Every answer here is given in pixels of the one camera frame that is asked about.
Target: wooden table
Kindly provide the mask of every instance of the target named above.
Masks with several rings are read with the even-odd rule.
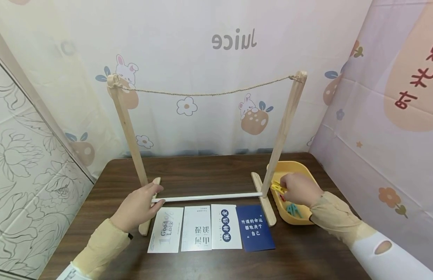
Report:
[[[165,191],[159,197],[255,191],[251,172],[266,173],[269,154],[199,156],[143,159],[149,180],[161,177]],[[345,198],[320,164],[309,153],[282,154],[310,169],[320,187]],[[123,199],[140,187],[132,159],[107,164],[39,279],[56,279],[83,250],[98,225],[109,218]],[[315,226],[292,226],[277,212],[270,228],[276,249],[246,253],[244,250],[212,250],[178,254],[147,254],[154,220],[147,237],[133,230],[131,244],[114,260],[102,279],[231,280],[231,279],[370,279],[346,245]],[[167,207],[211,203],[259,204],[258,198],[168,203]]]

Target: rabbit cartoon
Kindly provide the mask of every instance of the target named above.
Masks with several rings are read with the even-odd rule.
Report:
[[[250,93],[246,94],[245,102],[241,102],[238,105],[238,108],[240,109],[240,113],[242,115],[241,119],[243,119],[245,117],[246,112],[249,110],[251,110],[253,113],[258,112],[258,108],[255,106],[254,102],[251,100],[251,94]]]
[[[117,55],[117,73],[122,79],[129,83],[130,88],[135,88],[135,72],[138,71],[137,65],[134,63],[124,64],[123,57]]]

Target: yellow basket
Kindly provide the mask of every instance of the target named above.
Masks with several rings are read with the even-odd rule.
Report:
[[[280,182],[280,178],[282,176],[284,176],[287,173],[291,173],[291,172],[294,172],[294,173],[299,172],[299,173],[305,174],[305,176],[307,176],[308,178],[310,178],[311,180],[316,182],[316,180],[314,180],[313,175],[311,175],[308,168],[306,168],[305,165],[303,165],[302,163],[299,163],[296,161],[279,161],[277,163],[277,167],[275,168],[275,171],[273,173],[272,180],[276,180],[276,181]],[[289,214],[286,210],[288,205],[290,205],[291,203],[289,201],[283,201],[280,198],[279,192],[277,192],[273,189],[271,189],[271,192],[272,192],[272,197],[275,201],[275,204],[277,205],[277,209],[279,210],[280,217],[282,217],[282,219],[285,222],[287,222],[288,224],[294,224],[294,225],[313,224],[310,221],[311,211],[307,206],[296,204],[299,212],[302,215],[302,218],[293,216],[293,215]]]

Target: wooden frame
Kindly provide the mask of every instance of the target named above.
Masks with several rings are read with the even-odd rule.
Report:
[[[226,198],[230,196],[231,198],[242,198],[242,197],[253,197],[257,196],[260,199],[261,207],[263,208],[263,212],[265,213],[266,219],[270,227],[276,224],[277,218],[272,210],[271,203],[267,198],[267,194],[270,187],[270,182],[272,180],[273,172],[277,166],[277,162],[279,161],[280,154],[282,153],[283,146],[285,144],[286,136],[289,131],[289,127],[293,121],[294,114],[296,112],[300,97],[302,95],[303,88],[305,86],[305,82],[307,81],[307,72],[298,71],[296,73],[296,80],[293,81],[293,86],[291,87],[291,91],[288,96],[288,100],[286,103],[285,111],[282,117],[282,121],[279,127],[279,131],[277,134],[277,138],[275,140],[275,145],[272,150],[272,154],[269,160],[269,168],[266,171],[265,179],[262,182],[260,175],[252,172],[251,177],[254,182],[255,188],[257,192],[248,192],[244,194],[223,194],[223,195],[205,195],[199,197],[181,197],[181,198],[164,198],[166,201],[189,201],[189,200],[216,200],[221,198]],[[120,77],[116,74],[109,75],[107,77],[107,85],[110,90],[110,94],[115,104],[115,108],[117,110],[118,117],[120,119],[121,127],[123,128],[124,136],[126,141],[128,142],[128,146],[131,152],[131,156],[134,161],[135,169],[137,171],[137,176],[140,180],[140,185],[144,186],[148,184],[148,179],[146,177],[145,168],[143,166],[142,157],[140,155],[140,151],[137,146],[136,136],[134,133],[134,128],[131,123],[131,118],[128,112],[128,109],[124,106],[123,101],[123,90],[119,86],[115,86],[119,83]],[[154,180],[155,183],[160,183],[160,178],[156,178]],[[157,200],[155,196],[153,197],[153,203]],[[139,226],[139,232],[143,236],[148,234],[149,222],[147,221],[145,224],[141,224]]]

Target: card with chinese text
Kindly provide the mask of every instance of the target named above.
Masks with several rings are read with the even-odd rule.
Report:
[[[237,206],[237,214],[246,252],[275,249],[260,205]]]
[[[181,252],[212,249],[210,206],[187,206],[184,209]]]
[[[162,207],[157,212],[148,253],[178,253],[183,207]]]
[[[212,249],[243,248],[238,225],[237,206],[212,204]]]

